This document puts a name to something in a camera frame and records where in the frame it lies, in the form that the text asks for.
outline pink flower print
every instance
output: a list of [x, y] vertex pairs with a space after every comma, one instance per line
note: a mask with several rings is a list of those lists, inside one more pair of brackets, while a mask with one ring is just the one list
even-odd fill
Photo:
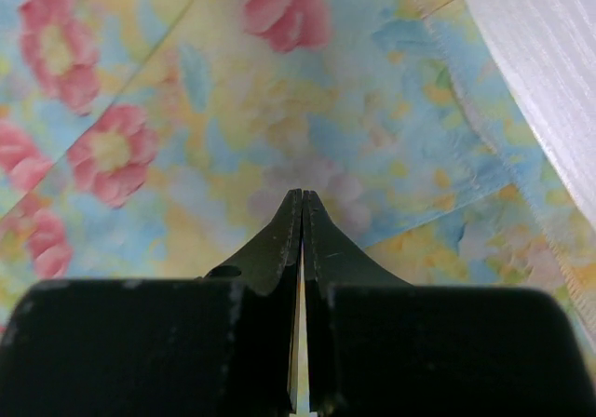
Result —
[[35, 273], [43, 279], [64, 276], [73, 258], [64, 223], [51, 210], [42, 208], [33, 216], [33, 224], [27, 249], [34, 260]]
[[120, 208], [141, 188], [157, 155], [157, 135], [145, 120], [137, 106], [106, 110], [67, 152], [77, 189]]
[[0, 220], [0, 239], [8, 232], [13, 231], [18, 234], [27, 234], [27, 229], [31, 227], [32, 217], [46, 205], [44, 201], [35, 193], [26, 194], [19, 203]]
[[23, 190], [33, 189], [52, 167], [31, 137], [6, 120], [0, 121], [0, 167], [10, 183]]
[[25, 0], [20, 50], [47, 96], [89, 114], [100, 91], [99, 51], [91, 30], [74, 17], [73, 0]]
[[276, 52], [318, 50], [330, 41], [325, 0], [241, 0], [241, 7], [244, 31], [267, 40]]

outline stitched seam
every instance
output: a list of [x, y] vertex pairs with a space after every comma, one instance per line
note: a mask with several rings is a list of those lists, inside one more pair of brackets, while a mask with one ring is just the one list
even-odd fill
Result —
[[[450, 0], [449, 2], [445, 3], [444, 6], [450, 5], [453, 1], [454, 0]], [[428, 12], [428, 13], [422, 12], [421, 13], [421, 19], [420, 19], [420, 21], [422, 21], [426, 25], [427, 24], [426, 18], [427, 18], [427, 16], [429, 16], [431, 14], [432, 14], [431, 12]], [[430, 36], [431, 36], [431, 38], [434, 38], [434, 40], [433, 40], [434, 44], [435, 45], [438, 45], [439, 43], [436, 40], [436, 37], [434, 36], [434, 34], [432, 32], [431, 32]], [[438, 50], [439, 56], [442, 58], [444, 53], [442, 52], [441, 47], [440, 46], [437, 46], [437, 50]], [[454, 77], [453, 77], [453, 74], [452, 74], [452, 71], [451, 71], [451, 68], [450, 68], [448, 62], [446, 61], [446, 59], [441, 59], [441, 61], [446, 64], [446, 66], [447, 66], [447, 68], [449, 69], [449, 72], [450, 72], [450, 78], [454, 82]], [[457, 93], [455, 92], [455, 90], [453, 92], [453, 97], [454, 97], [454, 102], [458, 106], [462, 106], [461, 103], [460, 103], [460, 101], [459, 101], [459, 99], [458, 99], [458, 96], [457, 96]], [[496, 191], [496, 189], [491, 189], [490, 188], [491, 181], [494, 180], [495, 178], [497, 178], [496, 175], [494, 174], [494, 170], [481, 175], [481, 179], [484, 180], [484, 184], [488, 186], [488, 187], [482, 187], [478, 183], [478, 179], [479, 179], [478, 172], [468, 163], [468, 161], [463, 157], [462, 153], [460, 152], [460, 150], [459, 150], [459, 148], [457, 146], [457, 137], [451, 136], [451, 134], [448, 131], [446, 131], [445, 129], [443, 129], [443, 128], [440, 128], [440, 131], [441, 131], [441, 134], [444, 137], [445, 141], [447, 142], [447, 144], [449, 144], [449, 147], [450, 147], [450, 150], [451, 150], [451, 153], [452, 153], [452, 156], [453, 156], [453, 159], [454, 159], [455, 163], [457, 163], [462, 168], [462, 170], [464, 170], [464, 172], [467, 175], [467, 181], [469, 181], [469, 184], [470, 185], [469, 185], [468, 188], [464, 188], [464, 189], [459, 190], [459, 191], [457, 191], [455, 189], [450, 189], [450, 190], [446, 191], [444, 194], [437, 195], [437, 196], [433, 197], [429, 201], [429, 204], [432, 205], [436, 200], [438, 200], [438, 199], [440, 199], [440, 198], [442, 198], [442, 197], [444, 197], [446, 195], [461, 195], [464, 192], [470, 192], [471, 191], [471, 192], [477, 192], [479, 195], [478, 195], [478, 197], [476, 199], [479, 199], [480, 200], [480, 199], [482, 199], [482, 198], [484, 198], [484, 197], [486, 197], [486, 196], [491, 195], [492, 193], [494, 193]], [[450, 213], [450, 212], [453, 212], [454, 210], [458, 210], [461, 207], [462, 207], [461, 205], [458, 205], [457, 208], [454, 208], [453, 210], [450, 210], [450, 211], [446, 212], [446, 214], [447, 213]]]
[[[422, 0], [414, 0], [414, 2], [421, 9], [424, 10]], [[458, 80], [460, 80], [460, 78], [458, 77], [459, 72], [454, 68], [452, 64], [450, 64], [450, 60], [447, 58], [449, 53], [443, 45], [440, 35], [433, 28], [432, 22], [433, 19], [431, 18], [431, 15], [428, 15], [425, 24], [427, 25], [427, 28], [430, 31], [431, 36], [437, 42], [439, 50], [445, 58], [445, 62], [447, 63], [448, 67], [450, 68], [450, 72], [453, 77], [454, 91], [457, 97], [459, 98], [464, 112], [466, 113], [467, 121], [470, 123], [472, 128], [474, 128], [477, 131], [477, 133], [481, 136], [482, 140], [485, 141], [487, 145], [491, 146], [493, 150], [496, 150], [498, 148], [498, 145], [491, 141], [490, 132], [486, 129], [486, 126], [484, 125], [487, 121], [487, 118], [477, 111], [477, 109], [473, 105], [473, 101], [468, 98], [467, 93], [465, 93], [461, 85], [458, 83]], [[582, 288], [581, 281], [574, 274], [573, 268], [567, 263], [562, 252], [559, 250], [556, 242], [552, 238], [557, 233], [553, 232], [554, 230], [547, 223], [547, 220], [545, 220], [543, 214], [539, 212], [532, 194], [529, 192], [527, 188], [523, 187], [524, 184], [523, 182], [521, 182], [522, 177], [520, 176], [519, 171], [511, 163], [509, 163], [502, 155], [500, 155], [499, 153], [497, 154], [503, 162], [506, 169], [512, 175], [514, 181], [518, 184], [516, 187], [518, 187], [522, 196], [526, 200], [526, 203], [528, 204], [532, 214], [534, 215], [536, 223], [542, 228], [542, 232], [546, 237], [549, 249], [555, 256], [557, 262], [559, 263], [559, 267], [561, 269], [563, 278], [565, 279], [569, 295], [574, 305], [576, 306], [577, 311], [579, 312], [578, 317], [581, 320], [583, 320], [583, 322], [586, 324], [588, 337], [591, 338], [591, 341], [594, 343], [596, 341], [596, 313], [593, 311], [593, 307], [589, 304], [590, 301], [586, 300], [586, 298], [583, 295], [584, 289]]]
[[432, 14], [434, 14], [435, 12], [440, 11], [441, 9], [443, 9], [444, 7], [450, 5], [453, 1], [455, 0], [449, 0], [446, 1], [445, 3], [441, 4], [439, 7], [436, 7], [435, 9], [429, 10], [428, 12], [423, 12], [422, 13], [422, 20], [426, 20], [427, 17], [431, 16]]
[[[435, 220], [438, 220], [442, 217], [445, 217], [447, 215], [453, 214], [454, 212], [457, 212], [460, 209], [466, 208], [470, 205], [473, 205], [474, 203], [478, 202], [478, 201], [482, 201], [487, 197], [490, 197], [496, 193], [498, 193], [499, 191], [501, 191], [503, 188], [510, 186], [510, 185], [515, 185], [513, 183], [512, 180], [507, 180], [506, 182], [502, 182], [499, 183], [495, 188], [482, 188], [480, 189], [478, 192], [480, 192], [481, 194], [479, 196], [475, 196], [475, 197], [471, 197], [469, 200], [467, 201], [463, 201], [461, 203], [459, 203], [457, 205], [457, 207], [451, 209], [451, 210], [447, 210], [447, 211], [437, 211], [433, 214], [431, 214], [430, 216], [424, 218], [423, 220], [420, 220], [419, 222], [413, 222], [411, 225], [409, 226], [404, 226], [401, 227], [396, 233], [394, 233], [393, 235], [391, 235], [390, 237], [387, 237], [385, 239], [375, 239], [375, 240], [371, 240], [371, 241], [366, 241], [365, 246], [368, 247], [372, 247], [374, 245], [377, 245], [381, 242], [384, 242], [385, 240], [388, 240], [390, 238], [394, 238], [398, 235], [402, 235], [403, 233], [407, 233], [408, 231], [412, 231], [412, 229], [416, 229], [419, 228], [421, 226], [425, 226], [426, 224], [429, 224], [431, 222], [434, 222]], [[421, 208], [421, 212], [428, 210], [427, 208]]]
[[[486, 180], [486, 183], [484, 183], [484, 185], [482, 187], [474, 188], [473, 186], [466, 186], [460, 190], [456, 190], [456, 189], [448, 189], [447, 190], [446, 189], [445, 193], [442, 195], [424, 197], [422, 199], [422, 201], [419, 202], [420, 206], [418, 206], [416, 208], [409, 208], [408, 210], [412, 211], [413, 213], [425, 212], [425, 211], [429, 210], [430, 208], [433, 208], [432, 205], [435, 201], [437, 201], [438, 199], [443, 198], [447, 195], [470, 195], [469, 200], [458, 203], [453, 209], [446, 210], [446, 211], [440, 211], [440, 212], [437, 212], [436, 214], [433, 214], [433, 217], [442, 217], [444, 215], [449, 215], [452, 212], [455, 212], [461, 208], [464, 208], [465, 206], [467, 206], [471, 203], [474, 203], [475, 201], [482, 200], [483, 198], [490, 196], [490, 195], [494, 194], [495, 192], [498, 192], [501, 189], [503, 189], [504, 187], [507, 187], [513, 183], [513, 181], [511, 179], [507, 179], [507, 180], [504, 180], [503, 182], [499, 182], [495, 186], [492, 186], [490, 184], [490, 181], [494, 178], [493, 175], [487, 173], [485, 175], [480, 176], [481, 181], [484, 181], [484, 178], [487, 178], [487, 180]], [[474, 196], [473, 195], [474, 192], [479, 193], [479, 195]], [[423, 220], [419, 224], [424, 224], [426, 222], [427, 222], [427, 220]]]

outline yellow flower center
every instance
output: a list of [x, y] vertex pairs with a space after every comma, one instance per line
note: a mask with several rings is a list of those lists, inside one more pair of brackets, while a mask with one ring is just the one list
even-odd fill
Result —
[[8, 231], [2, 239], [0, 239], [0, 259], [8, 262], [25, 260], [25, 243], [33, 231], [34, 228], [32, 226], [29, 226], [20, 232]]
[[91, 150], [102, 172], [123, 168], [130, 160], [127, 139], [116, 131], [96, 132], [91, 136]]
[[72, 52], [61, 28], [50, 24], [41, 33], [41, 55], [51, 74], [66, 73], [73, 66]]

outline floral fabric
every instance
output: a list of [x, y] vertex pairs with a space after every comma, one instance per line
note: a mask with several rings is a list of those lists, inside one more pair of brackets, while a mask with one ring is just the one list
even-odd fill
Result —
[[461, 0], [0, 0], [2, 320], [204, 275], [293, 187], [413, 283], [550, 292], [596, 366], [594, 232]]

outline white fabric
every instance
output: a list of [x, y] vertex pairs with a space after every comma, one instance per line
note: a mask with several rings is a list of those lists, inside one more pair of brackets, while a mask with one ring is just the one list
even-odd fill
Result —
[[530, 127], [596, 225], [596, 0], [466, 0]]

